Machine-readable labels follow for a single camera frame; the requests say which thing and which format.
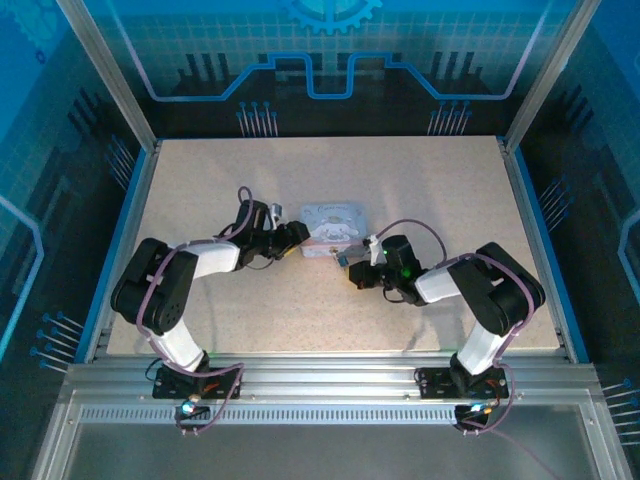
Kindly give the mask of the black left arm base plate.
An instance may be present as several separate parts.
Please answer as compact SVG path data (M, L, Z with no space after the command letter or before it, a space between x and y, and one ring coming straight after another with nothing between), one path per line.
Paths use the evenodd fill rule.
M220 376L206 378L193 377L178 373L166 366L160 367L153 380L152 397L154 399L185 400L198 395L205 400L224 400L229 392L231 398L237 399L240 387L231 389L237 371Z

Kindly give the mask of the base connector with light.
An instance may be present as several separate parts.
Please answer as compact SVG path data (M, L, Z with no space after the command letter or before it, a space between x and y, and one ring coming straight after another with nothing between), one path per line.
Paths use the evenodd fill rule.
M458 421L473 420L476 417L489 417L492 411L500 406L498 399L479 400L470 405L458 405L455 407L455 417Z
M176 408L176 420L178 422L200 418L209 411L207 406L202 405L199 395L191 395Z

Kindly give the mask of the aluminium frame post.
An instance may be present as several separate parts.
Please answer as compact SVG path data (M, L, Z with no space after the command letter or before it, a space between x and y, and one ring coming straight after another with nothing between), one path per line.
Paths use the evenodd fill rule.
M558 80L602 0L576 0L558 39L538 72L503 140L504 152L515 155L525 134Z
M154 153L154 135L133 91L83 0L56 0L71 29L146 153Z

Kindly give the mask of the aluminium side rail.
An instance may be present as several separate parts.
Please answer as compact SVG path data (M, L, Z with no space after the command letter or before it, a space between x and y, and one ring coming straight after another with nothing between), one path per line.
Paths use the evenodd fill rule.
M519 148L509 150L504 137L498 136L497 142L561 348L570 362L587 363L586 347L524 157Z
M111 294L135 249L161 146L162 142L158 141L153 151L142 150L136 161L76 350L75 363L93 361L101 332L112 318Z

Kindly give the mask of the left base connector with light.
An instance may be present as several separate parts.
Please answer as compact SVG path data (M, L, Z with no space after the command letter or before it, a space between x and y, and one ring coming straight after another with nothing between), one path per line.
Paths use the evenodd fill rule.
M209 411L207 406L202 405L199 395L191 395L176 408L176 420L178 422L200 418Z

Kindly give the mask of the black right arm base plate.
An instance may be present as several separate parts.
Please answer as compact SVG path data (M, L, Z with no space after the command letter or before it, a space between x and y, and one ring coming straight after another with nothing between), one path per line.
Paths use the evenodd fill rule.
M510 396L505 371L494 367L479 375L469 375L462 367L421 367L414 370L414 382L425 400L503 400Z

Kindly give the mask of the aluminium mounting rail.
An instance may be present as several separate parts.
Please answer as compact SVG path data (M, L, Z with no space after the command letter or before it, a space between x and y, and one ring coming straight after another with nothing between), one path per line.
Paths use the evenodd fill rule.
M417 404L418 367L446 367L441 352L222 354L223 366L245 366L240 402L244 404ZM109 356L69 368L64 400L84 403L151 402L152 384L144 376L148 356ZM515 405L570 405L603 397L590 364L575 364L556 352L519 351L505 359L514 378Z

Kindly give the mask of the pale blue cartoon tin box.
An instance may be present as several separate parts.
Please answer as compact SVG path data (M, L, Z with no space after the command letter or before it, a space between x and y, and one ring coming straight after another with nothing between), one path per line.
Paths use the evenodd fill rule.
M368 235L365 208L357 202L310 203L300 208L309 238L300 246L305 258L332 256L360 245Z

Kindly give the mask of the right base connector with light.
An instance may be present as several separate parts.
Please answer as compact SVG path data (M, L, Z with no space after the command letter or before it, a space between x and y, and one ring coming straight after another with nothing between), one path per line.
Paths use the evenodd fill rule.
M455 417L458 421L473 420L476 417L489 417L492 411L500 406L498 399L479 400L470 405L458 405L455 407Z

